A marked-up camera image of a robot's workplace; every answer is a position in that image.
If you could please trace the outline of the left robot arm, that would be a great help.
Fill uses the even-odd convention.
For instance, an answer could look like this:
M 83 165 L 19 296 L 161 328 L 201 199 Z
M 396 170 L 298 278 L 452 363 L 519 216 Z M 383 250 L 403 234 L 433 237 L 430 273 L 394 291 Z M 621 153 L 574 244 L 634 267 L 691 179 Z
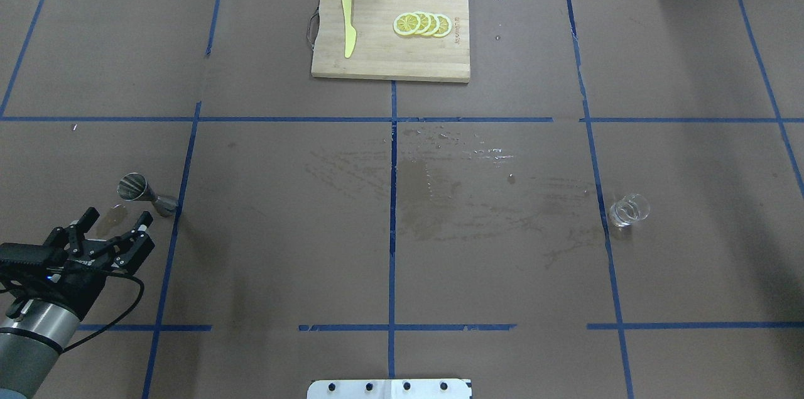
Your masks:
M 2 243 L 2 293 L 13 298 L 1 325 L 3 398 L 35 396 L 60 356 L 113 328 L 143 299 L 144 282 L 136 273 L 155 247 L 149 235 L 153 216 L 143 211 L 121 235 L 90 239 L 98 218 L 89 207 L 77 221 L 54 227 L 40 244 Z M 131 281 L 137 296 L 109 324 L 73 342 L 110 278 Z

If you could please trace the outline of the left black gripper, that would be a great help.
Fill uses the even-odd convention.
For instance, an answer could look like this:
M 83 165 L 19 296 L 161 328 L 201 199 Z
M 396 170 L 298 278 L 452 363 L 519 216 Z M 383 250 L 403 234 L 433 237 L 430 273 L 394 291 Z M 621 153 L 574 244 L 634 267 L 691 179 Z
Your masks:
M 123 235 L 106 241 L 86 239 L 99 216 L 95 207 L 89 207 L 77 221 L 52 234 L 46 243 L 67 253 L 63 267 L 55 268 L 46 280 L 48 299 L 71 310 L 78 318 L 86 318 L 109 278 L 134 283 L 136 273 L 155 247 L 148 232 L 153 223 L 149 211 L 143 211 L 133 228 Z

